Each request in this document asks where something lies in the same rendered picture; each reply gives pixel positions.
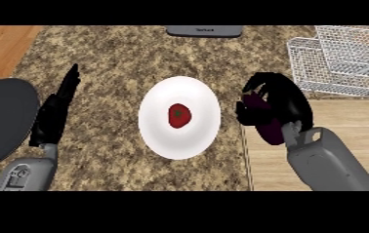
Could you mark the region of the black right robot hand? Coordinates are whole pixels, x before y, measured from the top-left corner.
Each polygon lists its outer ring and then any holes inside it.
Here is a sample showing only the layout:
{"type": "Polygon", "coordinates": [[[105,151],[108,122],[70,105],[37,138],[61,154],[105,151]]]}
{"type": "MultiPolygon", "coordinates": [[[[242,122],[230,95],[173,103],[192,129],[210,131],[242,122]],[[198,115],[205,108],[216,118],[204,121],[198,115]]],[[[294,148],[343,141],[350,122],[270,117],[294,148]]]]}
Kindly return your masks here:
{"type": "MultiPolygon", "coordinates": [[[[289,122],[301,122],[301,131],[313,128],[313,110],[309,100],[291,81],[291,79],[275,72],[257,72],[242,89],[248,95],[255,92],[270,104],[273,115],[285,125],[289,122]]],[[[236,119],[244,126],[254,126],[244,101],[236,102],[236,119]]]]}

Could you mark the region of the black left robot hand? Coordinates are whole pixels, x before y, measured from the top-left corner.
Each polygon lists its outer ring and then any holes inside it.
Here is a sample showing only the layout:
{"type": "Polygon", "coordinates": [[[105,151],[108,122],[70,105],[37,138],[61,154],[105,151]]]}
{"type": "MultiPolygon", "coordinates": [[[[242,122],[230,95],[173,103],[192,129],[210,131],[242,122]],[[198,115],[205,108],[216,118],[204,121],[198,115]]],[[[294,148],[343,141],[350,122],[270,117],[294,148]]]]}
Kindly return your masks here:
{"type": "Polygon", "coordinates": [[[46,143],[56,144],[59,142],[65,129],[70,104],[80,82],[78,65],[74,64],[65,75],[58,92],[47,97],[39,109],[31,128],[30,146],[41,146],[46,143]]]}

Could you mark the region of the dark purple eggplant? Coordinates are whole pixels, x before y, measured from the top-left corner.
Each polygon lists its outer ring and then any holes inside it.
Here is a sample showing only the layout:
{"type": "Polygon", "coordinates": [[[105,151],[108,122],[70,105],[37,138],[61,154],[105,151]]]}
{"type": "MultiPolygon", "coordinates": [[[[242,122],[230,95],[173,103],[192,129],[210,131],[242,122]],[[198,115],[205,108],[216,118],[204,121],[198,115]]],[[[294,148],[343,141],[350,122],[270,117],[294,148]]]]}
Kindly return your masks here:
{"type": "Polygon", "coordinates": [[[273,115],[270,104],[255,92],[251,92],[248,95],[245,95],[242,97],[242,101],[245,108],[251,113],[250,121],[253,121],[261,139],[270,145],[284,144],[281,122],[273,115]]]}

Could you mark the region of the dark grey round tray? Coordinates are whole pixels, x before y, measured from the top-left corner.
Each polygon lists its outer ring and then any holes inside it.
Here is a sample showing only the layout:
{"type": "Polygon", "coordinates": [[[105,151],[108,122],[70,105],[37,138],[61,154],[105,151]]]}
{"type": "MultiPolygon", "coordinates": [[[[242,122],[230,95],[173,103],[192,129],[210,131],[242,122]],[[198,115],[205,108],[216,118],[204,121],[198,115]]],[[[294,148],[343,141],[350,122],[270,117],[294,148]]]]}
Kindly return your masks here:
{"type": "Polygon", "coordinates": [[[0,161],[28,137],[39,110],[37,91],[18,78],[0,79],[0,161]]]}

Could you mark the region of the red tomato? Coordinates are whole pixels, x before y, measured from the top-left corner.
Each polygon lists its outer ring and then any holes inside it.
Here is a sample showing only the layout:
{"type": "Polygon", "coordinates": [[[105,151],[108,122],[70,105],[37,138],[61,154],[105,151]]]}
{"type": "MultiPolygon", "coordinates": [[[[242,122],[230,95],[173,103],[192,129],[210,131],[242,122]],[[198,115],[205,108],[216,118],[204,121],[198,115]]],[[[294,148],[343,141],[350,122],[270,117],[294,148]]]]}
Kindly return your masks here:
{"type": "Polygon", "coordinates": [[[192,120],[192,113],[189,108],[180,104],[174,103],[168,108],[168,124],[174,129],[185,127],[192,120]]]}

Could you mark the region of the white oval plate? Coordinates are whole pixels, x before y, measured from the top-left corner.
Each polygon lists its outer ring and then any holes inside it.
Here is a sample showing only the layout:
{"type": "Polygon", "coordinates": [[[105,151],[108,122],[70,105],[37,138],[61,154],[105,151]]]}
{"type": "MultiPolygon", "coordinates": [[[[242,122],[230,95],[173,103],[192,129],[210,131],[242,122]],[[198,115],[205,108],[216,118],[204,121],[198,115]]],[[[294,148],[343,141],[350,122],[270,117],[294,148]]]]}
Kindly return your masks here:
{"type": "Polygon", "coordinates": [[[149,149],[167,159],[189,159],[211,146],[219,127],[220,106],[207,84],[186,76],[160,81],[139,109],[139,129],[149,149]]]}

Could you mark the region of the grey flat appliance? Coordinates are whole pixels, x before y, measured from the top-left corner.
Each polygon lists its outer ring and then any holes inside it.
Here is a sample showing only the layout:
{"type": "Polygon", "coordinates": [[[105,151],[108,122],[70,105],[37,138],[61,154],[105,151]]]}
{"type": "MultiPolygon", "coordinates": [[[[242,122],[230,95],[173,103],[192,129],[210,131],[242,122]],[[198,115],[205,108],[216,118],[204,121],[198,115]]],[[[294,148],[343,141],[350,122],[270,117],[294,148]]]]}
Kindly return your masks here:
{"type": "Polygon", "coordinates": [[[165,31],[173,36],[233,38],[242,34],[242,25],[168,25],[165,31]]]}

